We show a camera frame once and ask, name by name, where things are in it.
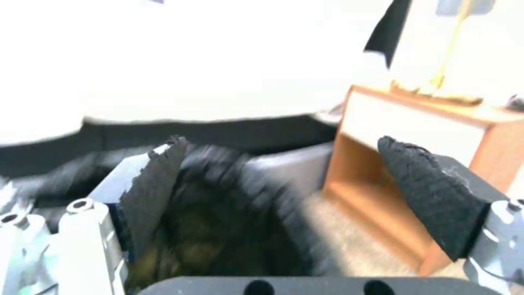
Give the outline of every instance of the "lamp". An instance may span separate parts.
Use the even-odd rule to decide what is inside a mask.
[[[445,86],[447,65],[453,58],[457,40],[460,36],[464,21],[470,15],[484,15],[489,13],[495,4],[495,0],[440,0],[436,14],[438,16],[455,16],[456,25],[453,29],[451,41],[447,47],[444,59],[433,78],[424,85],[410,86],[403,81],[393,80],[392,92],[401,92],[416,98],[431,99],[437,102],[449,102],[476,106],[484,100],[481,97],[453,93]]]

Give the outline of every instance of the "black foam pad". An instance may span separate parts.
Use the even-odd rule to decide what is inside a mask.
[[[443,168],[435,155],[420,146],[385,136],[378,141],[378,151],[408,206],[436,243],[453,261],[467,257],[491,201],[473,194],[464,175]]]
[[[170,146],[163,153],[151,151],[148,154],[149,162],[120,198],[118,215],[123,231],[121,242],[129,251],[130,261],[140,257],[151,241],[169,204],[188,146],[184,138],[173,138],[167,144]]]

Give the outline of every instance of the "lamp base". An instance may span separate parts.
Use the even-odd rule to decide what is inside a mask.
[[[484,99],[480,97],[472,97],[451,93],[443,89],[428,89],[420,86],[403,85],[398,81],[393,80],[390,85],[391,93],[398,93],[403,96],[409,96],[416,99],[429,100],[436,103],[458,104],[461,106],[477,106],[481,104]]]

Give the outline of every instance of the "wooden cabinet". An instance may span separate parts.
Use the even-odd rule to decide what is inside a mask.
[[[447,155],[505,193],[524,161],[524,115],[487,106],[458,107],[353,86],[335,140],[324,196],[420,275],[450,263],[384,181],[377,141],[388,135]]]

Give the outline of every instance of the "carpet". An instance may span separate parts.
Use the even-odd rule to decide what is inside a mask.
[[[335,206],[322,197],[321,193],[305,198],[303,205],[312,226],[326,240],[346,275],[355,277],[416,276],[413,270],[340,213]],[[464,260],[459,260],[433,276],[467,279],[462,270],[463,265]],[[524,295],[524,290],[522,287],[515,287],[512,294]]]

